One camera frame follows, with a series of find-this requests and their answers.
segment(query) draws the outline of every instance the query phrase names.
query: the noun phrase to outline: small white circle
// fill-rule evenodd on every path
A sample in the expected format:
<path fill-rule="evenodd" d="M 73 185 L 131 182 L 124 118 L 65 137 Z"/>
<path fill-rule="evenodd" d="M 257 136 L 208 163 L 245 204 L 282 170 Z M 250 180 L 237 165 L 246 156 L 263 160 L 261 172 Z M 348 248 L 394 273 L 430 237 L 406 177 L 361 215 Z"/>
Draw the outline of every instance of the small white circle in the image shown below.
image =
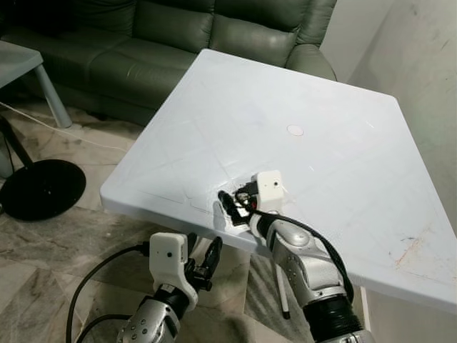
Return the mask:
<path fill-rule="evenodd" d="M 289 125 L 287 131 L 294 136 L 303 136 L 303 129 L 298 125 Z"/>

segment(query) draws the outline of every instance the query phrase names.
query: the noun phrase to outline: white wall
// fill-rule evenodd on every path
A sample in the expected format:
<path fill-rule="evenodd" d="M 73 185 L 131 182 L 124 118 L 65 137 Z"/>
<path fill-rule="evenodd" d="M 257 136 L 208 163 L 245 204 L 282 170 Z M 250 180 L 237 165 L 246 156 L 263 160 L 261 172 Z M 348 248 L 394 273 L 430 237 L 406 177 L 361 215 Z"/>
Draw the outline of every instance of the white wall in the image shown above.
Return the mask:
<path fill-rule="evenodd" d="M 378 7 L 363 11 L 363 21 L 361 1 L 340 0 L 345 8 L 336 9 L 322 51 L 340 81 L 397 98 L 456 230 L 456 0 L 395 0 L 388 11 L 385 1 L 366 0 Z M 351 41 L 355 26 L 362 32 Z M 343 51 L 346 43 L 352 52 Z M 375 292 L 367 298 L 376 343 L 457 342 L 455 315 Z"/>
<path fill-rule="evenodd" d="M 347 82 L 394 0 L 338 0 L 321 51 Z"/>

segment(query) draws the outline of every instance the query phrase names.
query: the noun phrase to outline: sofa armrest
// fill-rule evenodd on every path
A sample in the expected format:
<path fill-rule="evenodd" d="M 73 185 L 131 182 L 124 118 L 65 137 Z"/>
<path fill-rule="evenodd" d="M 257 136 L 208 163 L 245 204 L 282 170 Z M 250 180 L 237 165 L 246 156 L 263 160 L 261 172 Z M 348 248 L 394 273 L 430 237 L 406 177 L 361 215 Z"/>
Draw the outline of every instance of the sofa armrest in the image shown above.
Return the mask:
<path fill-rule="evenodd" d="M 300 44 L 292 49 L 286 68 L 336 81 L 335 73 L 317 46 Z"/>

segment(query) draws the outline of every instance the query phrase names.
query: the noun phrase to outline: side table leg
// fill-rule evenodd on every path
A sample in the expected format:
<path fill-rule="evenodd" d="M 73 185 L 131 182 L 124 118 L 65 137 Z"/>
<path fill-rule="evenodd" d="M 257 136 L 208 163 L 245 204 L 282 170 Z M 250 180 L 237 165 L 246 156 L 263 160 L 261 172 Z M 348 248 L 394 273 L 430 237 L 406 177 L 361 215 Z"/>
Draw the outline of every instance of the side table leg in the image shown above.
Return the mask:
<path fill-rule="evenodd" d="M 281 309 L 283 312 L 284 319 L 290 319 L 291 313 L 288 310 L 288 301 L 286 295 L 286 289 L 284 288 L 284 280 L 283 280 L 283 270 L 277 264 L 275 264 L 275 271 L 276 271 L 276 281 L 278 282 L 278 290 L 279 290 L 279 299 L 281 299 Z"/>
<path fill-rule="evenodd" d="M 62 101 L 57 94 L 54 85 L 49 79 L 46 70 L 42 64 L 35 68 L 36 75 L 40 82 L 41 88 L 43 89 L 44 96 L 48 101 L 48 105 L 51 108 L 52 114 L 56 120 L 56 123 L 59 127 L 69 127 L 71 126 L 71 119 L 68 113 L 66 113 L 65 107 L 62 104 Z"/>

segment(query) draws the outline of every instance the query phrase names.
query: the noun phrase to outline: black cable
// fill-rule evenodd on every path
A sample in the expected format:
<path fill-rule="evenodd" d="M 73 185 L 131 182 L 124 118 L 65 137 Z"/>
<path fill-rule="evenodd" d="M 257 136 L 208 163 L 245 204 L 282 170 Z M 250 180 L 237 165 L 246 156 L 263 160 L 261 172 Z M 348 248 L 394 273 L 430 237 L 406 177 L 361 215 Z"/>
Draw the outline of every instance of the black cable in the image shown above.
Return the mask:
<path fill-rule="evenodd" d="M 100 268 L 102 268 L 105 264 L 108 262 L 112 261 L 113 259 L 126 254 L 127 252 L 135 252 L 135 251 L 140 251 L 143 252 L 143 249 L 145 247 L 145 244 L 139 244 L 136 245 L 135 247 L 129 247 L 126 249 L 122 249 L 120 252 L 117 252 L 115 254 L 112 254 L 110 257 L 106 258 L 99 264 L 97 264 L 79 283 L 78 287 L 76 288 L 76 291 L 73 294 L 73 298 L 71 299 L 70 303 L 70 308 L 69 308 L 69 315 L 66 320 L 66 336 L 65 336 L 65 342 L 66 343 L 71 343 L 71 329 L 72 329 L 72 323 L 73 323 L 73 315 L 74 315 L 74 308 L 76 306 L 76 300 L 78 299 L 79 293 L 81 293 L 81 290 L 83 289 L 84 285 L 90 280 L 91 277 L 95 273 L 97 273 Z"/>
<path fill-rule="evenodd" d="M 14 173 L 13 159 L 12 159 L 12 157 L 11 157 L 11 151 L 9 150 L 8 141 L 6 140 L 6 137 L 5 137 L 5 136 L 3 136 L 3 140 L 5 141 L 6 150 L 8 150 L 9 162 L 11 163 L 11 168 L 13 169 L 13 173 Z"/>
<path fill-rule="evenodd" d="M 76 340 L 76 343 L 82 343 L 84 340 L 84 337 L 98 323 L 101 323 L 105 320 L 110 320 L 110 319 L 127 320 L 129 318 L 130 318 L 130 316 L 127 314 L 105 314 L 104 316 L 98 317 L 98 318 L 94 319 L 92 322 L 90 322 L 89 325 L 87 325 L 87 327 L 84 328 L 83 332 L 79 335 L 78 339 Z"/>
<path fill-rule="evenodd" d="M 344 289 L 346 290 L 349 302 L 352 303 L 353 298 L 354 298 L 354 290 L 353 290 L 351 280 L 348 277 L 348 273 L 346 271 L 346 266 L 344 265 L 344 262 L 340 256 L 340 254 L 336 251 L 336 249 L 333 247 L 333 245 L 324 236 L 319 234 L 315 229 L 309 227 L 308 225 L 306 225 L 302 222 L 299 222 L 298 220 L 295 220 L 295 219 L 292 219 L 292 218 L 289 218 L 286 216 L 281 216 L 280 214 L 273 214 L 273 213 L 259 211 L 257 209 L 252 208 L 250 205 L 244 204 L 243 201 L 241 199 L 239 199 L 239 197 L 238 197 L 239 193 L 240 192 L 235 193 L 235 198 L 236 198 L 236 200 L 238 200 L 238 202 L 241 204 L 241 206 L 243 206 L 245 208 L 246 211 L 253 213 L 253 214 L 258 214 L 260 216 L 265 216 L 267 218 L 282 220 L 284 222 L 289 222 L 291 224 L 294 224 L 298 227 L 305 229 L 306 231 L 308 231 L 311 234 L 311 236 L 319 239 L 322 242 L 322 244 L 325 246 L 325 248 L 327 249 L 328 255 L 330 256 L 331 260 L 335 264 L 335 267 L 337 268 L 337 270 L 340 272 L 341 277 L 343 277 Z"/>

